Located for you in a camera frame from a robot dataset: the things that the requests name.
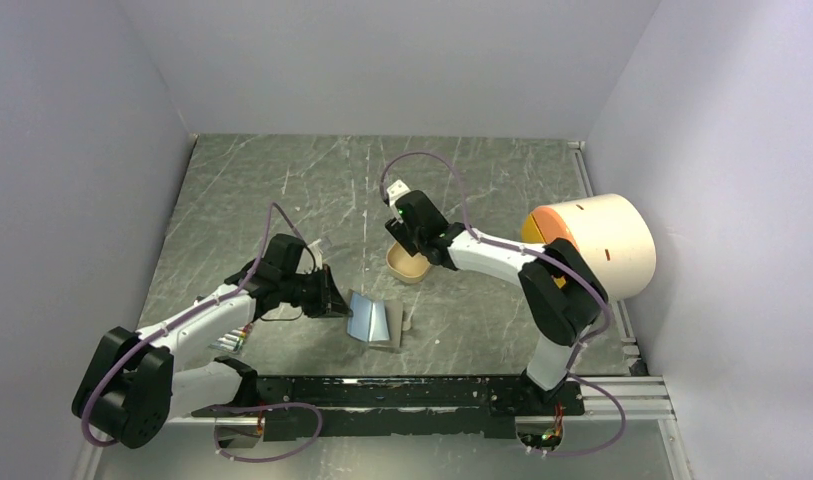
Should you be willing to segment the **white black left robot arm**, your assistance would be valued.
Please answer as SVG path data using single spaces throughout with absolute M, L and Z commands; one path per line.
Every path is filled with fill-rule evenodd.
M 83 436 L 95 446 L 140 448 L 165 423 L 206 408 L 243 416 L 261 405 L 257 371 L 228 356 L 188 368 L 191 358 L 232 330 L 288 305 L 307 318 L 350 315 L 331 268 L 308 270 L 307 243 L 278 234 L 211 294 L 180 313 L 131 331 L 115 327 L 100 339 L 72 401 Z

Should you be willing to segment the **grey card holder wallet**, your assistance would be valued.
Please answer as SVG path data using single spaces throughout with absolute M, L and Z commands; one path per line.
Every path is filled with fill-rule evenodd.
M 347 335 L 370 348 L 396 350 L 401 347 L 404 304 L 399 300 L 373 300 L 351 291 Z

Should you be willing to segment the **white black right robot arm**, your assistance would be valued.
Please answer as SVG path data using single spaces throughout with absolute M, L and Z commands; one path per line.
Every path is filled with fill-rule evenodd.
M 394 215 L 386 229 L 409 255 L 521 289 L 539 332 L 521 398 L 530 412 L 547 413 L 560 399 L 558 386 L 567 378 L 578 342 L 608 310 L 608 293 L 581 253 L 562 238 L 521 243 L 450 222 L 420 190 L 384 193 L 382 199 Z

